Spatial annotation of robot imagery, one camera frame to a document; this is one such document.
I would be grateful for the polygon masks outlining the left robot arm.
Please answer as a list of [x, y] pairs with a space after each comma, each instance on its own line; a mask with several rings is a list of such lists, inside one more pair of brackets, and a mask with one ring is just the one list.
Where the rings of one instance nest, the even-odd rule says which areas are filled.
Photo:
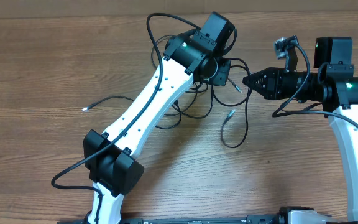
[[83, 140], [85, 166], [95, 190], [86, 223], [119, 223], [124, 196], [141, 178], [136, 158], [166, 111], [194, 82], [224, 86], [231, 61], [224, 58], [233, 23], [212, 12], [202, 27], [173, 36], [166, 44], [153, 78], [130, 107], [101, 134]]

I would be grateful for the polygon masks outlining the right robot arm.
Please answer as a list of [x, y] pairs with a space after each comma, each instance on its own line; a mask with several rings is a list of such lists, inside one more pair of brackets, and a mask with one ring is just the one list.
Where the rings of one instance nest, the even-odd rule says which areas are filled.
[[296, 69], [296, 36], [274, 43], [283, 68], [269, 67], [244, 77], [243, 83], [267, 100], [283, 100], [272, 117], [322, 114], [339, 146], [347, 188], [347, 221], [358, 223], [358, 77], [352, 64], [350, 37], [319, 37], [314, 63]]

